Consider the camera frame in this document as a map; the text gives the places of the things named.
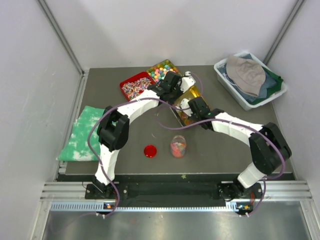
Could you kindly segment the golden tin with star candies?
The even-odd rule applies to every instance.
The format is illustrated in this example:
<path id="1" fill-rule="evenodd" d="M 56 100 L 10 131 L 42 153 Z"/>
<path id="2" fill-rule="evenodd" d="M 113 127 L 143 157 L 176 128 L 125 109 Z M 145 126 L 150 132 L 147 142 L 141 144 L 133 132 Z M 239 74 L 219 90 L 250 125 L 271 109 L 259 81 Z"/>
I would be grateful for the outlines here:
<path id="1" fill-rule="evenodd" d="M 177 108 L 177 105 L 180 103 L 182 99 L 188 99 L 189 107 L 190 109 L 187 111 L 182 111 L 181 109 Z M 185 93 L 183 93 L 175 102 L 174 104 L 170 104 L 171 106 L 175 107 L 175 109 L 171 109 L 172 112 L 175 114 L 177 120 L 180 122 L 180 124 L 185 127 L 188 125 L 191 125 L 195 122 L 191 120 L 192 116 L 192 110 L 195 109 L 205 109 L 209 110 L 209 114 L 211 113 L 211 108 L 205 101 L 205 99 L 202 97 L 200 91 L 196 86 L 190 87 Z"/>

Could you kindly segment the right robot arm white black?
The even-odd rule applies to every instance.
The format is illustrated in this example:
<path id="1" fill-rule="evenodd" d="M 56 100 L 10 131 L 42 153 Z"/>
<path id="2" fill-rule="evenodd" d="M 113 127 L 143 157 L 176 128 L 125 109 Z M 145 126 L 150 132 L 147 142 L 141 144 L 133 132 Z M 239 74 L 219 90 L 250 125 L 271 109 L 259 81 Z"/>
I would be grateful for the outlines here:
<path id="1" fill-rule="evenodd" d="M 292 151 L 276 124 L 250 123 L 221 109 L 211 110 L 201 96 L 187 100 L 186 105 L 189 107 L 187 115 L 202 128 L 228 135 L 250 148 L 252 162 L 231 184 L 220 189 L 223 198 L 245 198 L 258 181 L 283 175 L 286 160 L 292 156 Z"/>

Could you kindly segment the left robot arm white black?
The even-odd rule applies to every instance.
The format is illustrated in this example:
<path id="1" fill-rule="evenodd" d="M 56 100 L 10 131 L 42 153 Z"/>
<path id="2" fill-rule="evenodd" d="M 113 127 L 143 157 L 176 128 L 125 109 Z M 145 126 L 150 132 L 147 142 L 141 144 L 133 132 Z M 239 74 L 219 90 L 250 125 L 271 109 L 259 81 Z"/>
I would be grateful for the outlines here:
<path id="1" fill-rule="evenodd" d="M 180 76 L 169 71 L 163 80 L 148 86 L 139 96 L 114 107 L 108 106 L 104 110 L 87 137 L 87 145 L 99 161 L 90 185 L 92 190 L 88 189 L 88 192 L 106 199 L 115 190 L 116 198 L 120 198 L 113 180 L 119 151 L 129 139 L 130 124 L 161 103 L 173 103 L 194 84 L 195 81 L 189 72 Z"/>

